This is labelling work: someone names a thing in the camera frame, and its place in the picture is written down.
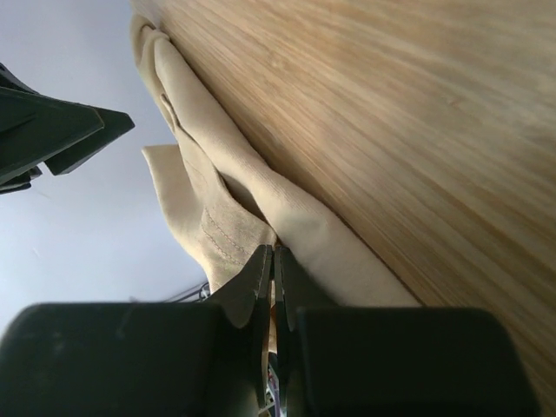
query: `fabric fold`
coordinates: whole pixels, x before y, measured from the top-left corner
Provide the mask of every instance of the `fabric fold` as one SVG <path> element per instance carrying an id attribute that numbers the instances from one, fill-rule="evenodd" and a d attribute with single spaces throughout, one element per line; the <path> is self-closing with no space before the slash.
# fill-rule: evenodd
<path id="1" fill-rule="evenodd" d="M 274 172 L 169 37 L 134 16 L 136 66 L 177 140 L 148 147 L 158 200 L 215 291 L 260 244 L 279 239 L 333 298 L 354 306 L 419 303 L 324 204 Z"/>

